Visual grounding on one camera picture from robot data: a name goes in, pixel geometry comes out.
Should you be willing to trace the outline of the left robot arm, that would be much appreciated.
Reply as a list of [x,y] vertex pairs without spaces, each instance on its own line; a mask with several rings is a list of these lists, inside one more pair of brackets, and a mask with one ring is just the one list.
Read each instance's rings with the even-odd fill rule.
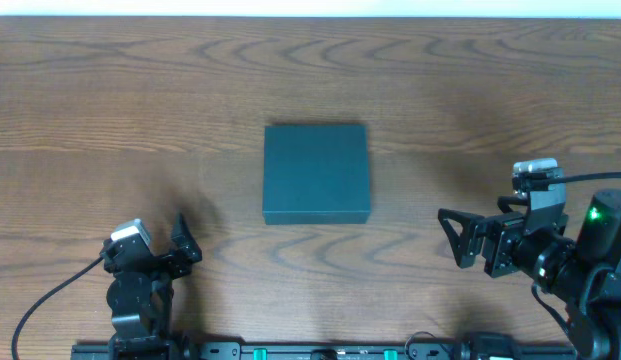
[[173,281],[192,272],[202,251],[183,215],[171,230],[173,247],[155,255],[139,219],[119,225],[103,243],[104,270],[114,281],[107,290],[115,334],[110,359],[197,359],[198,346],[171,330]]

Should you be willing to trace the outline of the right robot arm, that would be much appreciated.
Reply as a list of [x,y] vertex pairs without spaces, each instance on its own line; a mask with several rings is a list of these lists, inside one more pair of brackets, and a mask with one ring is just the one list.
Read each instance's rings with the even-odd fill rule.
[[514,172],[499,214],[440,209],[438,220],[460,268],[485,259],[492,278],[523,272],[533,293],[564,302],[551,315],[582,359],[621,359],[621,189],[596,192],[576,239],[565,235],[568,183],[621,179],[621,172],[566,177],[559,167]]

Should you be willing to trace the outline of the dark green box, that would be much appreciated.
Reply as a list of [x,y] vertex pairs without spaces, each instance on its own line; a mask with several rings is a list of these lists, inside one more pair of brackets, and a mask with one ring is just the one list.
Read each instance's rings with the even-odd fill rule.
[[367,139],[360,124],[266,127],[265,223],[366,223],[371,214]]

